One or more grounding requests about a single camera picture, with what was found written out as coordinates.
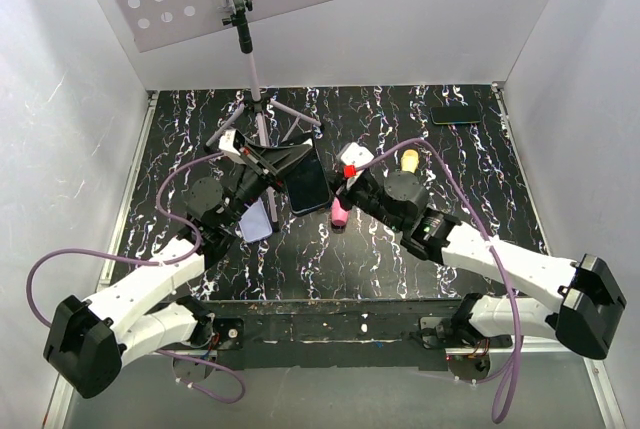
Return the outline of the lilac phone case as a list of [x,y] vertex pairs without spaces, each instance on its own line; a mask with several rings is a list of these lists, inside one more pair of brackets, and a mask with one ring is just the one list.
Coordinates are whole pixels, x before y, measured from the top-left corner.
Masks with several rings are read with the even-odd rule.
[[273,234],[269,216],[261,199],[253,203],[242,215],[239,227],[246,243],[259,242]]

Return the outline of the teal smartphone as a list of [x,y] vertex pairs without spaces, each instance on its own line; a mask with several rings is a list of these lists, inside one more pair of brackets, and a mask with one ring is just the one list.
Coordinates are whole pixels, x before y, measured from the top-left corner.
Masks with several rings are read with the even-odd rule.
[[475,106],[432,107],[430,114],[435,125],[478,124],[482,119],[479,109]]

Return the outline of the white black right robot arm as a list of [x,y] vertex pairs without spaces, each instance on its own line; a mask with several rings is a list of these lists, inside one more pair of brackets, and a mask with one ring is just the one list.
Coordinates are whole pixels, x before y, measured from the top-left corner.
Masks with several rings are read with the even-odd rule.
[[465,296],[444,324],[445,336],[469,347],[498,336],[531,336],[556,340],[589,359],[608,356],[627,301],[603,259],[558,258],[483,236],[431,207],[426,188],[410,172],[395,171],[377,181],[369,170],[349,165],[341,178],[339,200],[400,234],[401,246],[416,258],[518,291],[515,299]]

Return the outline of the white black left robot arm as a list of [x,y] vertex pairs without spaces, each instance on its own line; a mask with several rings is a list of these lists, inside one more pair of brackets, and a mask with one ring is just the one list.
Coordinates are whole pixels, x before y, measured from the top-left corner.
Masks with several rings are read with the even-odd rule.
[[83,398],[102,393],[126,365],[166,346],[208,345],[211,310],[189,296],[165,308],[159,303],[222,259],[242,216],[268,189],[284,189],[286,177],[314,150],[311,136],[264,147],[235,129],[219,147],[245,168],[235,186],[213,177],[194,182],[183,228],[159,252],[116,284],[85,299],[71,295],[56,307],[43,356]]

